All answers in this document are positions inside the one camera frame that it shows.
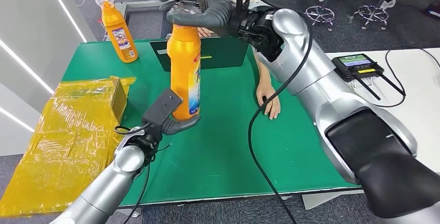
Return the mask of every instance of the led light strip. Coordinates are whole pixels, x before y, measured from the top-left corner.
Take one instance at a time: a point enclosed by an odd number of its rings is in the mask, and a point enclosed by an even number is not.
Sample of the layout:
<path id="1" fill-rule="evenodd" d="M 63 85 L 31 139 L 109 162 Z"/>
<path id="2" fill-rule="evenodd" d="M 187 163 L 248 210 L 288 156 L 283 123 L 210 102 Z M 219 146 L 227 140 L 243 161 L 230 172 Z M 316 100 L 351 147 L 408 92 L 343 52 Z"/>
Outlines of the led light strip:
<path id="1" fill-rule="evenodd" d="M 61 7 L 63 8 L 64 12 L 66 13 L 67 17 L 70 19 L 70 21 L 72 22 L 73 26 L 75 27 L 76 31 L 78 32 L 78 34 L 81 36 L 82 40 L 86 43 L 87 40 L 85 38 L 85 36 L 83 35 L 83 33 L 81 32 L 81 30 L 79 29 L 78 25 L 76 24 L 75 20 L 73 20 L 72 15 L 70 15 L 70 12 L 67 10 L 67 7 L 64 5 L 62 0 L 58 0 L 58 3 L 60 3 Z"/>
<path id="2" fill-rule="evenodd" d="M 34 79 L 36 79 L 50 94 L 53 94 L 53 90 L 47 85 L 23 60 L 21 60 L 17 54 L 15 54 L 7 45 L 0 39 L 0 47 L 5 49 L 8 54 L 11 55 Z"/>
<path id="3" fill-rule="evenodd" d="M 13 121 L 15 121 L 17 124 L 21 125 L 22 127 L 28 129 L 31 132 L 35 132 L 35 130 L 30 127 L 29 125 L 25 124 L 23 121 L 17 119 L 14 115 L 10 114 L 8 111 L 4 110 L 3 108 L 0 107 L 0 113 L 8 116 L 10 119 L 12 119 Z"/>

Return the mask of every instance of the yellow plastic bag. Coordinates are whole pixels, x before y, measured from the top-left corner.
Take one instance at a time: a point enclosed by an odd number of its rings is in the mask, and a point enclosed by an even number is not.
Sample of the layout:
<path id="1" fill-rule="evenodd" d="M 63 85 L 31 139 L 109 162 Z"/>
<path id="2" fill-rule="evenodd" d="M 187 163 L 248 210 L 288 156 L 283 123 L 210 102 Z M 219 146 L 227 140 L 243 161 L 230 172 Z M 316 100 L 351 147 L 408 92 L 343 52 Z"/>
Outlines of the yellow plastic bag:
<path id="1" fill-rule="evenodd" d="M 66 209 L 113 159 L 135 78 L 62 82 L 0 201 L 0 216 Z"/>

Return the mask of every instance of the human hand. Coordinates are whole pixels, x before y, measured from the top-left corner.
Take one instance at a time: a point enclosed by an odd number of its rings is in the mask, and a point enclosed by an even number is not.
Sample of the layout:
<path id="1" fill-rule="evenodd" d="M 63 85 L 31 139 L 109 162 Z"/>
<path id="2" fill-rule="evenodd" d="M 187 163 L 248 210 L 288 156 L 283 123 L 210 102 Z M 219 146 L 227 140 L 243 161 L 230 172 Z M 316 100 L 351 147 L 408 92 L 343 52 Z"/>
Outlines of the human hand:
<path id="1" fill-rule="evenodd" d="M 209 37 L 211 36 L 212 31 L 206 29 L 206 28 L 197 28 L 197 31 L 199 32 L 199 37 Z"/>
<path id="2" fill-rule="evenodd" d="M 275 89 L 273 89 L 270 82 L 260 82 L 258 84 L 256 91 L 257 101 L 259 106 L 263 105 L 264 103 L 263 96 L 265 96 L 268 99 L 274 93 L 275 93 Z M 278 96 L 273 98 L 273 100 L 266 105 L 264 115 L 267 115 L 269 112 L 270 112 L 269 119 L 277 118 L 278 114 L 281 112 L 281 105 Z"/>

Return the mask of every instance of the white table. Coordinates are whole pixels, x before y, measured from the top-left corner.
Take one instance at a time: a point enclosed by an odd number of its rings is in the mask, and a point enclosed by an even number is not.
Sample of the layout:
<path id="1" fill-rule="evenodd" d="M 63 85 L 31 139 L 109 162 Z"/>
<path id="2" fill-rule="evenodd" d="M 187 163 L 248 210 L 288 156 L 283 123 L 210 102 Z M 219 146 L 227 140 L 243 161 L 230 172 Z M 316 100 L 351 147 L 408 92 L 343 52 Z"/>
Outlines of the white table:
<path id="1" fill-rule="evenodd" d="M 440 61 L 440 48 L 427 49 Z M 332 59 L 349 54 L 364 53 L 385 69 L 384 74 L 396 85 L 397 81 L 385 63 L 386 51 L 328 53 Z M 405 102 L 386 108 L 414 135 L 418 143 L 417 159 L 440 174 L 440 69 L 422 50 L 393 50 L 388 61 L 406 90 Z M 376 100 L 364 88 L 355 92 L 366 100 L 380 105 L 398 103 L 402 96 L 381 78 L 374 78 L 372 90 L 381 98 Z M 342 194 L 363 193 L 362 190 L 303 194 L 306 209 L 311 209 Z"/>

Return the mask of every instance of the yellow bottle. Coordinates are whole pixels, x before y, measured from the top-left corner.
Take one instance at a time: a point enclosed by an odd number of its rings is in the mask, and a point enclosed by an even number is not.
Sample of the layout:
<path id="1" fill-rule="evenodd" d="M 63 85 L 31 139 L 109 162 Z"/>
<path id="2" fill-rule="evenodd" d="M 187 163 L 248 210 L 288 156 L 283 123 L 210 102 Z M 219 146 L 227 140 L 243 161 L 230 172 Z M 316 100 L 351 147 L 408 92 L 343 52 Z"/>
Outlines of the yellow bottle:
<path id="1" fill-rule="evenodd" d="M 197 28 L 173 25 L 167 53 L 171 59 L 171 89 L 183 100 L 173 117 L 189 119 L 199 113 L 200 104 L 200 37 Z"/>
<path id="2" fill-rule="evenodd" d="M 133 62 L 138 58 L 138 51 L 128 31 L 122 14 L 115 8 L 115 0 L 96 0 L 102 10 L 102 23 L 112 41 L 116 53 L 123 62 Z"/>

